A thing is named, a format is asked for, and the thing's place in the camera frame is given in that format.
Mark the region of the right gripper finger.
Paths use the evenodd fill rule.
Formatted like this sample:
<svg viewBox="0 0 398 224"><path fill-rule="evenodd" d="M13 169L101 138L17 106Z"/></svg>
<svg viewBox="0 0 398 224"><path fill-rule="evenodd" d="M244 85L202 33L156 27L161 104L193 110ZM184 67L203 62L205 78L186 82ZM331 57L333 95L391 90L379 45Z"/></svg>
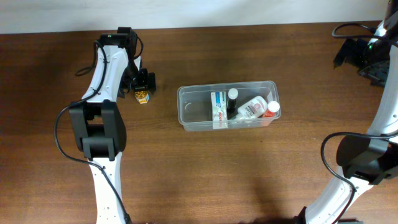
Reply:
<svg viewBox="0 0 398 224"><path fill-rule="evenodd" d="M372 86L385 87L389 73L390 60L375 62L361 69L358 74L371 81Z"/></svg>
<svg viewBox="0 0 398 224"><path fill-rule="evenodd" d="M351 43L344 43L341 48L339 49L338 53L336 54L333 60L333 68L336 69L337 67L342 66L344 63L348 63L350 65L354 65L353 62L353 49L354 45Z"/></svg>

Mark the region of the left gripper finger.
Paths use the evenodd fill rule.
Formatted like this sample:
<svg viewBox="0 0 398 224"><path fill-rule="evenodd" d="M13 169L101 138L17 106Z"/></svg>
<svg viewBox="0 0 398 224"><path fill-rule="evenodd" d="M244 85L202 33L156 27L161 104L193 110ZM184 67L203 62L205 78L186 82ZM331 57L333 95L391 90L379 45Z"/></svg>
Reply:
<svg viewBox="0 0 398 224"><path fill-rule="evenodd" d="M126 94L131 91L131 84L122 83L119 86L117 97L125 98Z"/></svg>
<svg viewBox="0 0 398 224"><path fill-rule="evenodd" d="M155 73L140 72L136 78L134 91L149 91L154 94L156 91Z"/></svg>

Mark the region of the small gold-lid balm jar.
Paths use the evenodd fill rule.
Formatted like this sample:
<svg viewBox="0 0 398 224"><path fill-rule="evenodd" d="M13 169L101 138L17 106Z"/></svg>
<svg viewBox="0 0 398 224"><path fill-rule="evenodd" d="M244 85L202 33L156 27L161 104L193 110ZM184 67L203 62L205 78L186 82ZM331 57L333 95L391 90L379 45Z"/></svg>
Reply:
<svg viewBox="0 0 398 224"><path fill-rule="evenodd" d="M136 91L134 96L140 104L146 104L149 101L148 91Z"/></svg>

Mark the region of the white blue medicine box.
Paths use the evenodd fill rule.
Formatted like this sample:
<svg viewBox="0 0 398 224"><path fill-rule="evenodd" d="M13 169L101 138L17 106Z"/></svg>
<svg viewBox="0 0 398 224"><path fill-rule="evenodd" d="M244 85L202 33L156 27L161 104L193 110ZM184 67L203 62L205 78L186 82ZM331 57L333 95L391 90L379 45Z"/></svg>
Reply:
<svg viewBox="0 0 398 224"><path fill-rule="evenodd" d="M226 92L211 92L213 129L227 129L228 117L226 111Z"/></svg>

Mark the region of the dark bottle white cap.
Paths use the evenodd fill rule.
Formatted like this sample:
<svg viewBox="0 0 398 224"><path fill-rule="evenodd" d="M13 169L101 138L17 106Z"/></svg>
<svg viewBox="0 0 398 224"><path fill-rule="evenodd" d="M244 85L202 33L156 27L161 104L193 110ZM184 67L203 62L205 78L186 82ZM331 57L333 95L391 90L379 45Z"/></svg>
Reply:
<svg viewBox="0 0 398 224"><path fill-rule="evenodd" d="M228 101L227 101L227 113L234 113L236 109L236 104L237 104L237 98L238 98L238 90L235 88L231 88L228 91Z"/></svg>

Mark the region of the orange tablet tube white cap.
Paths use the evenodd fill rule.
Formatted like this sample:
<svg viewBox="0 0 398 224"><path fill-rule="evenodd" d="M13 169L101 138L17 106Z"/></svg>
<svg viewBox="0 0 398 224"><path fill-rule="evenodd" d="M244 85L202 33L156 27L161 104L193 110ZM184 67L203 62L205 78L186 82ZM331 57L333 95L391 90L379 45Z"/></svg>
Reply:
<svg viewBox="0 0 398 224"><path fill-rule="evenodd" d="M263 118L271 118L280 110L280 104L277 101L270 101L267 104L267 109L262 115Z"/></svg>

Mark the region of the white spray bottle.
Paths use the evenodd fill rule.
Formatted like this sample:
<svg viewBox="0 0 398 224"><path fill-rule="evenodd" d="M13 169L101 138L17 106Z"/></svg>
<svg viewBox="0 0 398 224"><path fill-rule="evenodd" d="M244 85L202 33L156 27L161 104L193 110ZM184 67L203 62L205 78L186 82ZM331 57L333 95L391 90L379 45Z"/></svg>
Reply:
<svg viewBox="0 0 398 224"><path fill-rule="evenodd" d="M267 110L267 101L256 96L238 108L237 114L231 120L256 119L262 116Z"/></svg>

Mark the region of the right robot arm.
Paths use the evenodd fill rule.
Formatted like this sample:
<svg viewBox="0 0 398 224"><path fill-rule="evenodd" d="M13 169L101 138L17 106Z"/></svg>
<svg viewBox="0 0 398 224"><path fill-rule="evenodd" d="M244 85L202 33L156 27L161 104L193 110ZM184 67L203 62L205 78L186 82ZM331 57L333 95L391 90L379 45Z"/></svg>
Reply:
<svg viewBox="0 0 398 224"><path fill-rule="evenodd" d="M397 1L368 35L343 35L333 65L350 63L373 85L383 87L381 102L367 133L337 132L320 148L333 178L321 196L303 207L294 223L342 223L342 216L365 191L397 177Z"/></svg>

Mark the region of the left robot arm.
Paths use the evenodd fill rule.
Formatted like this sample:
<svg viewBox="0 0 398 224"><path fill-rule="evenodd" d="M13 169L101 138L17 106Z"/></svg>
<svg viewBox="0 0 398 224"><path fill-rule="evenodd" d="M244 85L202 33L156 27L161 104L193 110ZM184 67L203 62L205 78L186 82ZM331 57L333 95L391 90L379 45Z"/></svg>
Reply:
<svg viewBox="0 0 398 224"><path fill-rule="evenodd" d="M94 42L93 64L78 75L94 71L82 99L66 108L72 122L81 163L90 167L96 197L97 223L130 223L122 200L121 158L127 144L118 98L156 91L155 74L143 68L143 42L130 27L103 34Z"/></svg>

